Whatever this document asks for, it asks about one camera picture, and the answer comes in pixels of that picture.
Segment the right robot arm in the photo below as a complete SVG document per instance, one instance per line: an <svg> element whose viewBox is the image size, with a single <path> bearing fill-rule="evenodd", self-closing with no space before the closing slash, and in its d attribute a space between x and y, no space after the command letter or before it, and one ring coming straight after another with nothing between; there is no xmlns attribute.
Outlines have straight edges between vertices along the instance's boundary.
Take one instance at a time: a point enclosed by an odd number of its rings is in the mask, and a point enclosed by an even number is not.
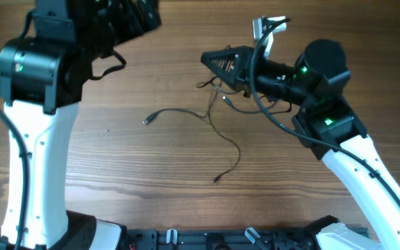
<svg viewBox="0 0 400 250"><path fill-rule="evenodd" d="M315 249L400 249L400 187L342 95L351 73L341 45L315 40L293 66L270 61L263 51L246 46L208 51L201 62L236 92L298 106L288 133L341 180L377 235L370 240L328 216L305 230L304 244Z"/></svg>

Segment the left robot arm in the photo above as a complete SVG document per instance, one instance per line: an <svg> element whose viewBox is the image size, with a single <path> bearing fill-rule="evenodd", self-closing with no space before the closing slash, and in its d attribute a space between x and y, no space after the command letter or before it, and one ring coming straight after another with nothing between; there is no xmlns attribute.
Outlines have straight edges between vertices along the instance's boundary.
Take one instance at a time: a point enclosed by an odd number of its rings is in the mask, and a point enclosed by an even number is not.
<svg viewBox="0 0 400 250"><path fill-rule="evenodd" d="M65 206L67 154L92 64L161 24L153 0L37 0L23 32L0 50L0 119L10 142L0 249L129 249L127 228Z"/></svg>

